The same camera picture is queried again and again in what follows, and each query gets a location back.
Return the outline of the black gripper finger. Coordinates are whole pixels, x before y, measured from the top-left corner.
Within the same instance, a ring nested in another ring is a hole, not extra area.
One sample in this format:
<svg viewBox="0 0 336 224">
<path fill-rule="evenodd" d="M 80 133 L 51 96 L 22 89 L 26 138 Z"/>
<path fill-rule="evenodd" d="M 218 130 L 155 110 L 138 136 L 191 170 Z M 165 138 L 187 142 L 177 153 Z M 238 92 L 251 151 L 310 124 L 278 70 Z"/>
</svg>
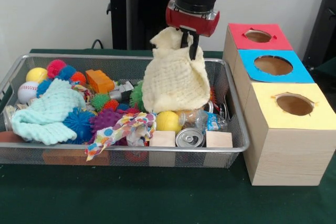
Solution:
<svg viewBox="0 0 336 224">
<path fill-rule="evenodd" d="M 180 31 L 182 32 L 180 48 L 188 47 L 188 30 L 180 29 Z"/>
<path fill-rule="evenodd" d="M 190 45 L 189 50 L 190 59 L 195 60 L 200 36 L 194 31 L 190 31 L 189 34 L 193 37 L 193 43 Z"/>
</svg>

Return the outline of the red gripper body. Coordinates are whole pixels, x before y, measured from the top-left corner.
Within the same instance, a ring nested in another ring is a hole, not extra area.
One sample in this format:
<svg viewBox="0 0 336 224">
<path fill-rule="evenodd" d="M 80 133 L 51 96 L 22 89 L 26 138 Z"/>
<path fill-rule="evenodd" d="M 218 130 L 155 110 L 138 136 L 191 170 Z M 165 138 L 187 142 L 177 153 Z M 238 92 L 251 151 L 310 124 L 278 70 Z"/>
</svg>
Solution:
<svg viewBox="0 0 336 224">
<path fill-rule="evenodd" d="M 189 31 L 194 31 L 198 35 L 210 37 L 217 27 L 220 12 L 211 11 L 206 15 L 196 15 L 167 7 L 165 17 L 168 26 L 178 29 L 183 28 Z"/>
</svg>

